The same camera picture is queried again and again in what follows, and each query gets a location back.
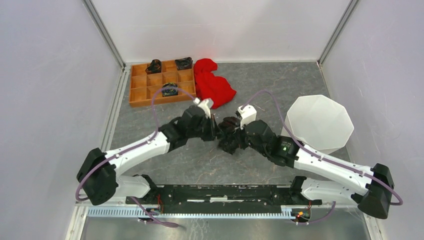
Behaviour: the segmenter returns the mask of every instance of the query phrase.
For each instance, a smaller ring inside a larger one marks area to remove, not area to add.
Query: white wall
[[[422,239],[424,182],[424,1],[360,1],[323,72],[355,130],[352,159],[389,166],[403,206],[392,206],[385,239]]]
[[[349,0],[93,0],[124,61],[317,60]]]
[[[0,239],[65,237],[119,73],[80,0],[0,3]]]

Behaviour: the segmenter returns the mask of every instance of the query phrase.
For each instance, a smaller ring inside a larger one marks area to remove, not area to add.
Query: metal frame
[[[88,13],[90,14],[91,18],[93,19],[94,24],[97,26],[98,30],[100,31],[101,36],[103,37],[104,41],[106,42],[107,46],[109,47],[110,51],[112,51],[113,56],[115,57],[116,62],[120,65],[122,70],[125,68],[125,62],[122,59],[117,47],[114,44],[114,41],[112,40],[111,36],[109,35],[108,30],[105,27],[105,24],[103,23],[102,19],[100,18],[99,13],[97,12],[92,0],[82,0],[85,7],[87,8]]]
[[[340,21],[338,22],[337,26],[335,27],[334,32],[332,33],[327,45],[324,48],[324,51],[321,53],[321,56],[318,59],[318,64],[322,65],[326,58],[328,57],[331,49],[333,48],[334,44],[336,43],[337,39],[340,36],[340,33],[345,28],[346,23],[350,19],[353,11],[357,7],[360,0],[350,0],[349,4],[347,5],[346,10],[344,11],[343,15],[341,16]]]
[[[103,139],[101,141],[101,150],[107,151],[111,147],[112,138],[114,136],[115,127],[117,125],[118,115],[121,109],[122,99],[124,98],[125,88],[130,76],[130,67],[126,67],[119,77],[116,85],[116,91],[113,102],[109,110],[109,118],[107,120]],[[125,198],[114,198],[116,202],[108,206],[122,206],[125,204]],[[77,202],[73,208],[72,217],[66,232],[66,240],[80,240],[83,234],[84,225],[89,212],[90,202]]]
[[[109,110],[109,118],[107,119],[103,139],[100,145],[100,149],[102,151],[107,151],[111,148],[112,138],[114,137],[115,127],[117,125],[118,115],[121,109],[122,99],[124,98],[129,76],[130,70],[129,67],[126,67],[119,77],[113,102]]]

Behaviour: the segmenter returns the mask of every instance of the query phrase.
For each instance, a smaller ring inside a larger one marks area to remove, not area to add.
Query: gray mat
[[[274,93],[284,115],[299,96],[328,96],[318,66],[312,62],[220,63],[214,74],[225,77],[237,91],[231,102],[212,111],[218,123],[224,117],[234,116],[239,106],[262,89]],[[111,149],[142,139],[155,129],[150,107],[133,108],[129,105],[129,84],[130,81],[125,89]],[[190,104],[190,101],[183,101],[157,105],[159,124],[180,116]],[[257,119],[264,120],[276,134],[280,134],[282,123],[270,96],[259,95],[251,104],[257,110]],[[187,145],[153,157],[125,175],[147,174],[157,184],[290,184],[295,176],[324,179],[310,172],[277,166],[249,148],[230,155],[217,149],[217,144],[190,139]],[[349,159],[344,148],[332,155]]]

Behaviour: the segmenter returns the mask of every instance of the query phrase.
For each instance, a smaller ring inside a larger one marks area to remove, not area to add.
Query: white plastic arm segment
[[[237,112],[241,116],[240,128],[243,129],[245,125],[250,124],[251,122],[256,120],[256,109],[251,105],[246,105],[243,110],[242,106],[237,108]]]
[[[357,205],[351,198],[355,191],[335,181],[307,178],[303,181],[301,194],[308,200],[322,200],[322,203],[336,201],[338,205]]]
[[[115,150],[110,150],[106,152],[106,158],[109,158],[112,155],[116,155],[119,152],[128,149],[130,147],[133,147],[135,145],[138,145],[140,143],[143,143],[150,139],[153,136],[153,133],[149,136],[138,140],[136,142],[133,142],[131,144],[128,144],[124,147],[120,147]],[[170,143],[167,142],[167,137],[162,133],[159,132],[157,136],[148,144],[136,148],[134,150],[131,150],[127,153],[125,153],[122,156],[117,156],[116,159],[111,160],[109,163],[115,164],[116,169],[116,177],[120,177],[123,173],[125,173],[128,169],[153,158],[154,156],[166,154],[168,150],[170,149]]]
[[[112,155],[117,155],[125,149],[143,143],[150,139],[152,135],[153,133],[127,146],[107,151],[106,158],[109,158]],[[144,197],[150,190],[149,183],[145,180],[145,178],[142,176],[122,176],[122,174],[128,169],[150,158],[167,153],[169,149],[170,144],[167,142],[167,137],[162,132],[159,132],[150,143],[131,150],[122,156],[118,155],[116,159],[111,160],[109,163],[116,166],[116,183],[118,184],[113,197]]]
[[[334,162],[338,162],[351,168],[357,169],[362,173],[367,173],[371,176],[374,174],[371,171],[370,166],[362,166],[341,160],[339,158],[319,152],[307,144],[305,145],[305,148],[317,153],[320,156],[324,156],[325,158],[330,159]],[[364,195],[365,193],[367,193],[368,189],[366,188],[366,184],[371,183],[371,179],[369,179],[368,177],[361,176],[360,174],[354,173],[351,170],[344,169],[340,166],[336,166],[331,163],[322,161],[314,156],[311,156],[302,149],[299,149],[297,156],[299,157],[299,159],[294,161],[295,169],[306,170],[331,179],[336,183],[340,184],[341,187],[345,187],[345,189],[352,190],[357,194]]]

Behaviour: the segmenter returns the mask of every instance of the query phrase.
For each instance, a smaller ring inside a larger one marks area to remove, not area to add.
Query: red towel
[[[228,103],[236,95],[236,91],[231,88],[225,78],[212,73],[217,69],[218,65],[209,58],[196,61],[193,69],[197,97],[201,100],[212,99],[212,109]]]

